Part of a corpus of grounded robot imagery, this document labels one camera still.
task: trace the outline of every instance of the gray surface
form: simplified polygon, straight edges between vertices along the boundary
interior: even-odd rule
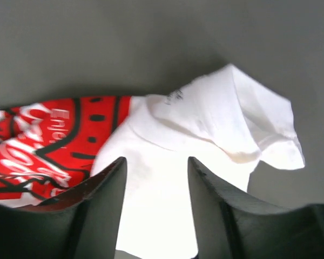
[[[260,165],[249,191],[324,202],[324,0],[0,1],[0,106],[166,93],[225,62],[292,101],[307,162]]]

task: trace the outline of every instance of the red printed fabric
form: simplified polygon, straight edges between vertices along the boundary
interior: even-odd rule
[[[97,152],[127,117],[129,105],[130,97],[103,96],[4,110],[0,200],[38,203],[88,178]]]

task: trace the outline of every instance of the white cloth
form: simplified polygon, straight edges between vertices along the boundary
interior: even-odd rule
[[[198,252],[189,156],[244,191],[260,160],[283,169],[305,165],[290,102],[233,65],[167,97],[132,98],[129,117],[98,153],[92,175],[119,156],[128,172],[117,250],[142,259]]]

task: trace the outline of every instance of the white shirt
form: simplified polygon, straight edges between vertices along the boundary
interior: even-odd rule
[[[131,102],[129,117],[92,170],[95,175],[117,157],[127,158],[117,250],[142,259],[190,259],[198,253],[189,156],[244,191],[260,160],[281,169],[305,165],[290,102],[233,65],[167,97]]]

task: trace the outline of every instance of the folded fabric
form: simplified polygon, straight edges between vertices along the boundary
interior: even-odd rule
[[[142,259],[198,252],[189,156],[244,191],[260,160],[281,169],[305,165],[290,102],[233,65],[168,96],[132,97],[129,114],[99,151],[91,175],[127,158],[117,249]]]
[[[90,175],[130,97],[84,97],[0,110],[0,203],[36,205]]]

